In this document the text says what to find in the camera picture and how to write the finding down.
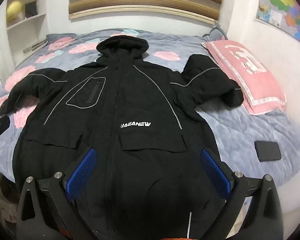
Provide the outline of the yellow ball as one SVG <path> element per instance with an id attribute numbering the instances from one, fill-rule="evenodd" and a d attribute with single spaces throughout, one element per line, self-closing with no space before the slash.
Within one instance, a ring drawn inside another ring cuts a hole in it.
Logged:
<path id="1" fill-rule="evenodd" d="M 18 15 L 22 11 L 23 4 L 20 1 L 13 1 L 7 6 L 6 20 L 12 22 L 17 19 Z"/>

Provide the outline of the pink pillow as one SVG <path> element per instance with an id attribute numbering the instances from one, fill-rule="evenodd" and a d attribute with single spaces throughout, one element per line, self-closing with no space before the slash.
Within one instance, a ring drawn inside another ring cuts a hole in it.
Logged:
<path id="1" fill-rule="evenodd" d="M 239 84 L 244 96 L 243 105 L 249 114 L 286 111 L 287 98 L 281 86 L 245 46 L 230 40 L 203 42 L 202 46 L 221 70 Z"/>

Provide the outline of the black hooded jacket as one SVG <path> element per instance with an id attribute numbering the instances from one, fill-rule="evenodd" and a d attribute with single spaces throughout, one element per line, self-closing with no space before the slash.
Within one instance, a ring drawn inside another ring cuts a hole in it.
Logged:
<path id="1" fill-rule="evenodd" d="M 0 115 L 39 100 L 14 149 L 15 183 L 50 178 L 94 149 L 77 206 L 99 239 L 199 239 L 224 200 L 200 164 L 203 149 L 218 147 L 196 107 L 215 98 L 238 107 L 243 93 L 208 56 L 193 54 L 174 72 L 144 61 L 148 48 L 114 36 L 98 44 L 95 62 L 36 70 L 12 88 Z"/>

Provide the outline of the black wallet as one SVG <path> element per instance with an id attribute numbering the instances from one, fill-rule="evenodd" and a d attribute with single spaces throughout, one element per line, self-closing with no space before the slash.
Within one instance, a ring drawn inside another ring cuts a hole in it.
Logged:
<path id="1" fill-rule="evenodd" d="M 256 141 L 254 145 L 260 162 L 281 160 L 280 147 L 277 142 Z"/>

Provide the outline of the white bookshelf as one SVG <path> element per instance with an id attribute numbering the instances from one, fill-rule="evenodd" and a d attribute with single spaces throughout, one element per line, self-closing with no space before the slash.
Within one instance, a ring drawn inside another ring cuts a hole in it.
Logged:
<path id="1" fill-rule="evenodd" d="M 17 67 L 47 44 L 49 25 L 47 0 L 6 0 L 6 10 L 13 1 L 20 1 L 23 4 L 22 11 L 16 20 L 12 22 L 6 20 L 8 44 L 13 63 Z M 26 18 L 25 4 L 33 1 L 37 2 L 38 15 Z"/>

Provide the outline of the grey pillow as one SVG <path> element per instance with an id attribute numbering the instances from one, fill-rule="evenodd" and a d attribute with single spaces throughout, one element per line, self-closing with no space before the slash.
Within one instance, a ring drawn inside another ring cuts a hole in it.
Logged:
<path id="1" fill-rule="evenodd" d="M 208 34 L 204 34 L 202 38 L 206 42 L 228 40 L 226 33 L 221 29 L 218 23 L 213 26 Z"/>

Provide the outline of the grey floral bed blanket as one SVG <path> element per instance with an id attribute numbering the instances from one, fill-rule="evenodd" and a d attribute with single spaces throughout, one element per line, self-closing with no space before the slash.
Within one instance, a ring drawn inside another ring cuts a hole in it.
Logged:
<path id="1" fill-rule="evenodd" d="M 106 38 L 128 35 L 145 39 L 149 50 L 143 58 L 171 70 L 181 72 L 192 54 L 206 54 L 202 36 L 151 33 L 134 29 L 107 29 L 88 34 L 50 34 L 47 44 L 26 59 L 0 85 L 0 106 L 12 87 L 34 70 L 59 68 L 72 70 L 93 62 L 99 57 L 96 46 Z M 300 127 L 284 112 L 274 110 L 262 115 L 250 115 L 244 106 L 230 109 L 218 101 L 210 101 L 197 108 L 210 125 L 219 148 L 221 159 L 232 170 L 246 176 L 273 177 L 281 186 L 300 170 Z M 281 160 L 260 162 L 254 142 L 277 142 Z"/>

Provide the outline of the black box on shelf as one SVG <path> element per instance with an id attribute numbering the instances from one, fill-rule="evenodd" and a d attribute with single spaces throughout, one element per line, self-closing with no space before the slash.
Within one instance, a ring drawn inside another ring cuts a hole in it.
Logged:
<path id="1" fill-rule="evenodd" d="M 31 18 L 33 16 L 38 15 L 37 11 L 37 2 L 33 1 L 25 4 L 25 17 Z"/>

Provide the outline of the colourful wall map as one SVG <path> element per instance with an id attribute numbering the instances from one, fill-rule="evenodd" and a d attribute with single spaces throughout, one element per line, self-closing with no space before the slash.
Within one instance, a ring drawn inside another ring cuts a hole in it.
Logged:
<path id="1" fill-rule="evenodd" d="M 256 19 L 300 42 L 300 5 L 296 0 L 259 0 Z"/>

